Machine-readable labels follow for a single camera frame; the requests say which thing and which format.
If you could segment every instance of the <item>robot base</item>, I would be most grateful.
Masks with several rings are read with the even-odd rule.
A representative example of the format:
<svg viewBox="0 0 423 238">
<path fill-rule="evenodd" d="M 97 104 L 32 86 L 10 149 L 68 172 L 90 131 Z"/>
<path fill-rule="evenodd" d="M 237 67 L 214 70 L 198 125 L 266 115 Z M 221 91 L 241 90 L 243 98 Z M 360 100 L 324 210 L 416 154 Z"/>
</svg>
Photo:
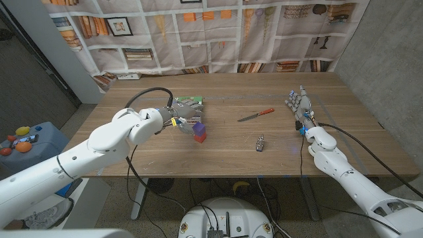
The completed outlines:
<svg viewBox="0 0 423 238">
<path fill-rule="evenodd" d="M 273 228 L 269 219 L 258 208 L 238 198 L 211 198 L 202 202 L 215 212 L 219 230 L 214 237 L 250 237 L 272 238 Z M 216 218 L 213 212 L 204 208 L 211 221 L 213 230 L 216 230 Z M 193 207 L 182 219 L 179 227 L 179 238 L 207 238 L 210 231 L 210 222 L 203 208 Z"/>
</svg>

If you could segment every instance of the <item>blue cube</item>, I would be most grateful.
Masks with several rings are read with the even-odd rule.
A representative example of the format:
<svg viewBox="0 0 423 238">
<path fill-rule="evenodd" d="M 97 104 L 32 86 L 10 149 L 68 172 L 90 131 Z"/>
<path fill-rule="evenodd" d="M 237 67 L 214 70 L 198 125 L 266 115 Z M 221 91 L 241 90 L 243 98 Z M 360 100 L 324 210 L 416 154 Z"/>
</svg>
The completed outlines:
<svg viewBox="0 0 423 238">
<path fill-rule="evenodd" d="M 202 136 L 206 132 L 206 126 L 197 122 L 195 125 L 192 126 L 192 130 L 196 134 L 196 136 Z"/>
</svg>

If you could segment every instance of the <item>toy block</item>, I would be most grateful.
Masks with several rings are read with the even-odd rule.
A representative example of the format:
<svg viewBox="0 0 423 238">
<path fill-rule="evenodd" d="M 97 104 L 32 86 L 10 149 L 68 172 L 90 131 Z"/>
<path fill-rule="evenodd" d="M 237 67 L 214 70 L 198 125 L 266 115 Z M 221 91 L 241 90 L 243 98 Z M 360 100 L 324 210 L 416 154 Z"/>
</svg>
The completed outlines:
<svg viewBox="0 0 423 238">
<path fill-rule="evenodd" d="M 203 12 L 203 20 L 213 20 L 214 19 L 214 12 Z"/>
<path fill-rule="evenodd" d="M 184 22 L 196 21 L 196 13 L 184 13 Z"/>
<path fill-rule="evenodd" d="M 202 136 L 206 132 L 206 126 L 197 122 L 195 125 L 192 126 L 192 130 L 196 134 L 196 136 Z"/>
<path fill-rule="evenodd" d="M 202 136 L 194 136 L 194 140 L 196 140 L 197 142 L 203 143 L 206 137 L 207 137 L 207 134 L 204 133 Z"/>
<path fill-rule="evenodd" d="M 221 19 L 230 19 L 232 17 L 231 10 L 222 10 L 220 11 L 220 18 Z"/>
</svg>

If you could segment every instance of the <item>gray wall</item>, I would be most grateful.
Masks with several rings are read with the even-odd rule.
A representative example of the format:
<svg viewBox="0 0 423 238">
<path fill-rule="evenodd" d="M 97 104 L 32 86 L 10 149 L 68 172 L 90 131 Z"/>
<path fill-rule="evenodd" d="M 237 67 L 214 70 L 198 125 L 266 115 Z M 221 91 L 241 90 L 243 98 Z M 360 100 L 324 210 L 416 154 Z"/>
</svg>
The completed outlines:
<svg viewBox="0 0 423 238">
<path fill-rule="evenodd" d="M 335 69 L 420 168 L 423 168 L 422 2 L 370 1 Z"/>
<path fill-rule="evenodd" d="M 82 103 L 99 103 L 103 94 L 63 40 L 45 6 L 37 0 L 3 0 L 31 39 Z"/>
</svg>

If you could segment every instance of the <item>metal tool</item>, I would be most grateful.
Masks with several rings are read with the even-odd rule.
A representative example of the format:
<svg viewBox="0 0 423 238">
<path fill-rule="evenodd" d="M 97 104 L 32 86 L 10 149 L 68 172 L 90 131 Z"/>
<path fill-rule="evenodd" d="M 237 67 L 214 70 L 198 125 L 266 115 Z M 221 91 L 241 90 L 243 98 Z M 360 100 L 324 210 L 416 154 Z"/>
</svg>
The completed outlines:
<svg viewBox="0 0 423 238">
<path fill-rule="evenodd" d="M 256 144 L 256 150 L 258 152 L 263 151 L 263 143 L 264 143 L 264 137 L 262 134 L 261 136 L 258 137 L 257 144 Z"/>
<path fill-rule="evenodd" d="M 238 122 L 243 122 L 243 121 L 246 121 L 246 120 L 250 120 L 250 119 L 256 118 L 257 116 L 261 116 L 261 115 L 264 115 L 264 114 L 267 114 L 267 113 L 270 113 L 270 112 L 274 112 L 274 111 L 275 110 L 273 108 L 268 109 L 268 110 L 264 110 L 262 112 L 259 112 L 257 114 L 254 114 L 252 116 L 247 116 L 246 118 L 239 119 Z"/>
</svg>

